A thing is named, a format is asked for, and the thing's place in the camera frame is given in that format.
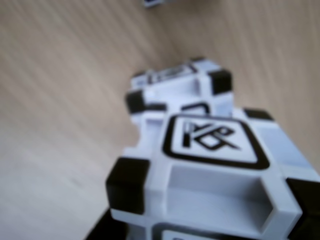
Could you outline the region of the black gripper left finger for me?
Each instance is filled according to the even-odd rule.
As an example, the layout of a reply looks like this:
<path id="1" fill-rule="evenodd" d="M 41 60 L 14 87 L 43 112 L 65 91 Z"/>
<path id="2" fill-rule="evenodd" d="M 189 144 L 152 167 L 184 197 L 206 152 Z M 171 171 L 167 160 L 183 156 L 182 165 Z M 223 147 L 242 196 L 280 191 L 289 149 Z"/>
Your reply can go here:
<path id="1" fill-rule="evenodd" d="M 125 240 L 127 238 L 127 225 L 112 217 L 108 208 L 101 218 L 89 231 L 85 240 Z"/>

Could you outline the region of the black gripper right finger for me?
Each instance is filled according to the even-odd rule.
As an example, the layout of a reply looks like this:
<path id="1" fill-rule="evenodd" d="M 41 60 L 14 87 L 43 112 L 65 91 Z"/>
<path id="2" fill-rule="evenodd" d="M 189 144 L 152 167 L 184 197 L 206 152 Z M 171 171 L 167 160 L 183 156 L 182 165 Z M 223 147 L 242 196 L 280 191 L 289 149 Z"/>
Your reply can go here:
<path id="1" fill-rule="evenodd" d="M 320 240 L 320 210 L 305 209 L 288 235 L 289 240 Z"/>

